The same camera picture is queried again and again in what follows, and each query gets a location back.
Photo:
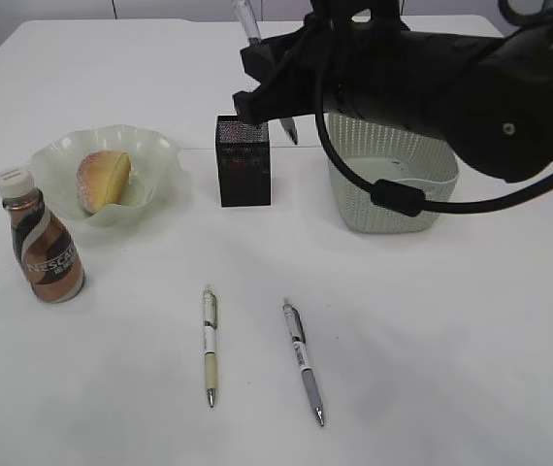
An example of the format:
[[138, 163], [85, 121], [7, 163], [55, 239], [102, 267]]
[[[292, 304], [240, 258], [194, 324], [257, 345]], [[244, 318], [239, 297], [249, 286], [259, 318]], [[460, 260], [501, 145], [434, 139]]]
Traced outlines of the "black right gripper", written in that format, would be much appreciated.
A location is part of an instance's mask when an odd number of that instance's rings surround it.
[[339, 45], [328, 22], [311, 12], [298, 30], [253, 42], [241, 50], [245, 73], [259, 82], [252, 91], [233, 95], [239, 120], [260, 124], [315, 113], [317, 79], [329, 90]]

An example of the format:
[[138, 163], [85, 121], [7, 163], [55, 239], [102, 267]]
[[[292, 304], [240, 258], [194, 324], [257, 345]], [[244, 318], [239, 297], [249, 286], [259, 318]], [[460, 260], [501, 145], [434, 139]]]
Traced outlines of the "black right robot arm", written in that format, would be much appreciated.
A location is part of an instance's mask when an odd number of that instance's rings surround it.
[[395, 1], [316, 1], [295, 32], [242, 50], [233, 97], [258, 124], [317, 108], [444, 140], [474, 170], [523, 182], [553, 162], [553, 8], [502, 13], [503, 38], [410, 30]]

